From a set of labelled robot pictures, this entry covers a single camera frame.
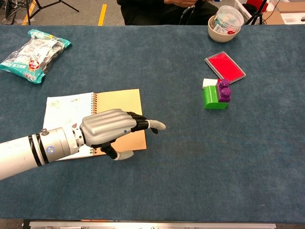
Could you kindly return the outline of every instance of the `gray floor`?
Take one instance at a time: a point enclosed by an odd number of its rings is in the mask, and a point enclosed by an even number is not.
[[[43,9],[34,16],[32,25],[98,25],[103,4],[107,4],[103,25],[124,25],[120,7],[115,0],[65,0],[77,8],[77,13],[68,6],[60,3],[49,8]],[[54,0],[40,0],[41,5],[46,5]],[[234,0],[223,0],[215,2],[214,5],[234,5]],[[4,12],[0,10],[0,19],[3,18]],[[26,15],[25,10],[20,10],[16,16],[16,23],[22,24]],[[22,219],[0,219],[0,229],[21,229]],[[278,229],[305,229],[305,224],[277,224]]]

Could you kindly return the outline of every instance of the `robotic arm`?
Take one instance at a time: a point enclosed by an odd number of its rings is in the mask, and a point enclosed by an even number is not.
[[[130,132],[151,129],[157,134],[158,129],[165,128],[159,121],[112,109],[83,118],[79,129],[43,129],[39,134],[0,144],[0,180],[75,154],[84,144],[101,148],[113,160],[127,159],[133,151],[117,152],[111,143]]]

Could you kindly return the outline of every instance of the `bowl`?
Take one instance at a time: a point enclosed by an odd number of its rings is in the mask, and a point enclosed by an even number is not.
[[[211,28],[211,22],[213,20],[213,17],[212,16],[210,19],[209,19],[209,22],[208,22],[208,33],[210,35],[210,37],[216,41],[216,42],[228,42],[230,40],[232,40],[240,31],[240,28],[238,31],[236,31],[235,33],[233,34],[222,34],[222,33],[218,33],[216,31],[214,31],[212,28]]]

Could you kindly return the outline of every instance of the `black pants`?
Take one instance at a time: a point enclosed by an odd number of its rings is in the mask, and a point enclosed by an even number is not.
[[[171,4],[159,8],[136,4],[121,6],[125,25],[178,25],[184,10],[185,8]],[[217,10],[217,7],[208,2],[200,2],[192,15],[192,9],[184,14],[180,24],[185,25],[191,15],[188,25],[207,25],[209,18],[214,16]]]

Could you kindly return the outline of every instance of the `teal plastic bag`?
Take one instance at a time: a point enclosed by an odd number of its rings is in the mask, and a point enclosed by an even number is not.
[[[32,83],[41,83],[50,63],[71,42],[39,30],[30,30],[29,42],[12,52],[1,64],[0,70],[21,76]]]

